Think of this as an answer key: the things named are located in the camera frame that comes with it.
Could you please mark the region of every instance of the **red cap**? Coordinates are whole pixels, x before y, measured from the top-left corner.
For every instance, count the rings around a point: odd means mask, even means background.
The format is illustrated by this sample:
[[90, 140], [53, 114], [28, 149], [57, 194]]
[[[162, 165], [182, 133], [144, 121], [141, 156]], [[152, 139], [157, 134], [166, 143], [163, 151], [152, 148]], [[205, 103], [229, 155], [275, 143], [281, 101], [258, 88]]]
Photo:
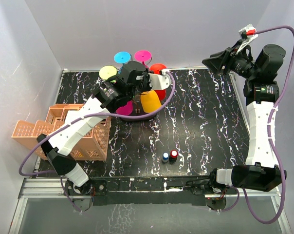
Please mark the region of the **red cap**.
[[176, 150], [172, 150], [170, 153], [171, 157], [177, 157], [178, 156], [178, 152]]
[[252, 36], [252, 35], [254, 35], [255, 32], [256, 32], [256, 30], [255, 29], [252, 29], [252, 30], [247, 31], [246, 32], [246, 35], [247, 36]]

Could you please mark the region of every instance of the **gray wall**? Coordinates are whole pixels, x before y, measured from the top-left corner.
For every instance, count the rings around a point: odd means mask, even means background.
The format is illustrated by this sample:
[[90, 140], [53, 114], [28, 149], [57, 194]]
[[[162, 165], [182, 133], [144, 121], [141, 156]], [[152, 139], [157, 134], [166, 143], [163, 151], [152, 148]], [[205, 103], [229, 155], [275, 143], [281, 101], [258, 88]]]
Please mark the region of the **gray wall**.
[[[7, 233], [29, 150], [11, 139], [19, 119], [44, 119], [61, 69], [24, 0], [0, 0], [0, 234]], [[34, 168], [35, 157], [25, 167]]]
[[[294, 0], [271, 1], [257, 25], [257, 30], [284, 24], [294, 28]], [[263, 46], [268, 43], [278, 44], [287, 51], [285, 62], [276, 78], [279, 86], [283, 87], [293, 49], [293, 36], [289, 30], [285, 29], [261, 34], [251, 44], [252, 54], [257, 56]], [[237, 82], [239, 89], [242, 91], [244, 79], [240, 78]], [[276, 147], [282, 157], [285, 169], [288, 170], [285, 211], [294, 233], [294, 66], [288, 91], [279, 105], [276, 116]]]
[[115, 65], [119, 51], [150, 50], [167, 67], [201, 65], [256, 25], [270, 0], [26, 0], [58, 63], [70, 70]]

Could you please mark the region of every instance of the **black marble table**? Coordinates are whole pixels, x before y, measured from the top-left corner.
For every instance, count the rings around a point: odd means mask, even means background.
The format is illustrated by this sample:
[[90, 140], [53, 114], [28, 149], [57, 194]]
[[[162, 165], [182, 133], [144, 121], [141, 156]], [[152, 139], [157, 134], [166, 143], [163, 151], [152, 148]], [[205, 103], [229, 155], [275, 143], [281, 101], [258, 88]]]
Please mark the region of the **black marble table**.
[[[107, 161], [79, 162], [90, 176], [196, 176], [244, 163], [249, 136], [230, 77], [205, 69], [171, 72], [173, 100], [150, 121], [113, 118]], [[98, 72], [66, 72], [57, 103], [85, 103], [100, 82]], [[162, 154], [173, 149], [178, 160], [163, 164]], [[39, 171], [51, 168], [42, 160]]]

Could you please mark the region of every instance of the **gray floor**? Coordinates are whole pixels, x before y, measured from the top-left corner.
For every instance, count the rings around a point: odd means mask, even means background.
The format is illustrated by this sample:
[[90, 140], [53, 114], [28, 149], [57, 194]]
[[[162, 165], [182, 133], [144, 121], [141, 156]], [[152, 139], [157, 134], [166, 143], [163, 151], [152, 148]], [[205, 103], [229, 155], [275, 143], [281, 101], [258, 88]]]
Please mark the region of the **gray floor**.
[[[270, 197], [251, 197], [259, 217], [275, 215]], [[235, 198], [228, 198], [227, 204]], [[66, 199], [28, 199], [20, 234], [280, 234], [278, 222], [264, 225], [240, 198], [231, 211], [209, 212], [190, 205], [109, 205], [91, 207], [89, 217], [74, 212]]]

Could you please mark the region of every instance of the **small bottle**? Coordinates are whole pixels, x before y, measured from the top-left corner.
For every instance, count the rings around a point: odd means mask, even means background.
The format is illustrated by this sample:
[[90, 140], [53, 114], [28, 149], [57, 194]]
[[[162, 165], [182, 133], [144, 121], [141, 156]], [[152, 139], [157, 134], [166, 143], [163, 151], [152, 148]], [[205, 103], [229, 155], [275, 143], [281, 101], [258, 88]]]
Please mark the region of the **small bottle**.
[[172, 150], [169, 157], [169, 162], [174, 163], [177, 160], [178, 152], [176, 150]]
[[168, 162], [168, 153], [163, 153], [162, 155], [162, 162], [167, 163]]

